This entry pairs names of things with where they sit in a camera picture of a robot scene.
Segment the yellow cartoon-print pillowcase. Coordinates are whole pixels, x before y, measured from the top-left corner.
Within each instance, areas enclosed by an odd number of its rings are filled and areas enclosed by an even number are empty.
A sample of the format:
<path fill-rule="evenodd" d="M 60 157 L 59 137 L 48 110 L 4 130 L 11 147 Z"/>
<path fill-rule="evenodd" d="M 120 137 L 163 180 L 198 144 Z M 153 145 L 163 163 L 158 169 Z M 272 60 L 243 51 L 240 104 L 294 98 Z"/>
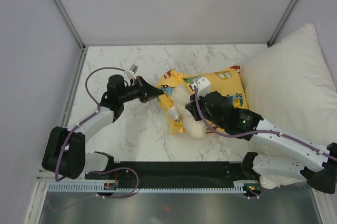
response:
<path fill-rule="evenodd" d="M 222 96 L 229 98 L 234 107 L 244 109 L 249 107 L 240 79 L 239 66 L 229 67 L 219 72 L 198 75 L 188 75 L 171 69 L 164 73 L 157 84 L 157 88 L 164 92 L 158 98 L 158 101 L 166 114 L 171 135 L 187 132 L 182 123 L 182 116 L 174 106 L 170 95 L 176 86 L 183 84 L 189 91 L 190 97 L 194 96 L 194 91 L 190 85 L 192 80 L 197 76 L 206 77 L 211 82 L 210 91 L 218 91 Z M 212 133 L 212 131 L 206 126 L 206 135 L 209 133 Z"/>

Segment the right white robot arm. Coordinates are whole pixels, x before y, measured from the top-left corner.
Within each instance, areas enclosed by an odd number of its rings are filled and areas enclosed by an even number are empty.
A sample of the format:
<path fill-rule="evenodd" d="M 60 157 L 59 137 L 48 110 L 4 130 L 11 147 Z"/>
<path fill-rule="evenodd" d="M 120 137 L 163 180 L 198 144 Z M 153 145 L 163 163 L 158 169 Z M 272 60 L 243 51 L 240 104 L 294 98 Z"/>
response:
<path fill-rule="evenodd" d="M 236 108 L 219 92 L 206 96 L 194 93 L 185 108 L 197 121 L 212 122 L 223 129 L 224 137 L 245 139 L 264 144 L 282 152 L 285 157 L 273 158 L 249 152 L 241 165 L 247 179 L 277 175 L 305 181 L 310 187 L 327 194 L 336 189 L 336 143 L 316 144 L 297 139 L 281 130 L 261 115 Z"/>

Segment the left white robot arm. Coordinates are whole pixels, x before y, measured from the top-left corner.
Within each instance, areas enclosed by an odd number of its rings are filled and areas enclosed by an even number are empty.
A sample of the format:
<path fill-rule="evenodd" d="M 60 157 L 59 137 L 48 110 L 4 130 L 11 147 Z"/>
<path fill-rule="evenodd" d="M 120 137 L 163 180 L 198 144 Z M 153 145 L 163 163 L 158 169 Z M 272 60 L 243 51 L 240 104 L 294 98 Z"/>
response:
<path fill-rule="evenodd" d="M 141 76 L 136 77 L 130 86 L 125 85 L 121 75 L 110 76 L 107 91 L 95 111 L 66 128 L 56 126 L 51 130 L 42 161 L 43 168 L 53 172 L 56 181 L 76 179 L 83 172 L 97 172 L 104 179 L 111 178 L 115 173 L 115 165 L 109 162 L 111 156 L 103 152 L 88 153 L 86 144 L 121 116 L 124 103 L 135 99 L 146 103 L 163 94 L 162 90 L 150 85 Z"/>

